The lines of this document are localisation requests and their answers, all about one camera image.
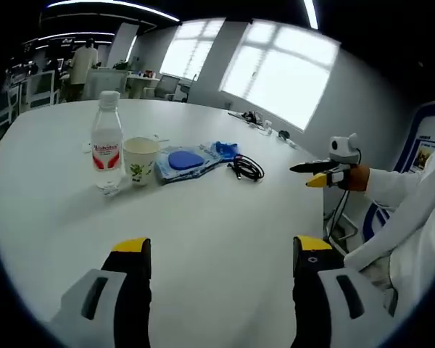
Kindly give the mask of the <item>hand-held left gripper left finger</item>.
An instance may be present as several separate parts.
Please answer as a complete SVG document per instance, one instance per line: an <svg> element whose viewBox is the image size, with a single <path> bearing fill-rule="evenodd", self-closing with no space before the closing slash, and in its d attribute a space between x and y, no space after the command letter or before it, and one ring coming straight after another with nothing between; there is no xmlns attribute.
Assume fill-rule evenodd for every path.
<svg viewBox="0 0 435 348"><path fill-rule="evenodd" d="M151 276L151 240L120 242L62 295L53 334L66 347L150 347Z"/></svg>

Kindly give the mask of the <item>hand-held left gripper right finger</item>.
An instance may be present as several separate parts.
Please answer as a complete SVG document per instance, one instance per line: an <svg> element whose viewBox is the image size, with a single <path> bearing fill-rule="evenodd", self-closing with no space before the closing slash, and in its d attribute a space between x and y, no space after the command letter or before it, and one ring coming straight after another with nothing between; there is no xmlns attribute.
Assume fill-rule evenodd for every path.
<svg viewBox="0 0 435 348"><path fill-rule="evenodd" d="M379 347L396 326L397 293L344 266L322 239L293 239L293 347Z"/></svg>

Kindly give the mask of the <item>person's right hand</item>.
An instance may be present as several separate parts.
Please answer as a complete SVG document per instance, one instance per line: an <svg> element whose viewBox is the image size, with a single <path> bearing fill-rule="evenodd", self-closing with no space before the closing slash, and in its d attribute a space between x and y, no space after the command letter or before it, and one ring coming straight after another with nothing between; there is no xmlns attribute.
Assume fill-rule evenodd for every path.
<svg viewBox="0 0 435 348"><path fill-rule="evenodd" d="M370 167L367 165L355 165L344 174L344 180L338 187L345 191L365 192L370 177Z"/></svg>

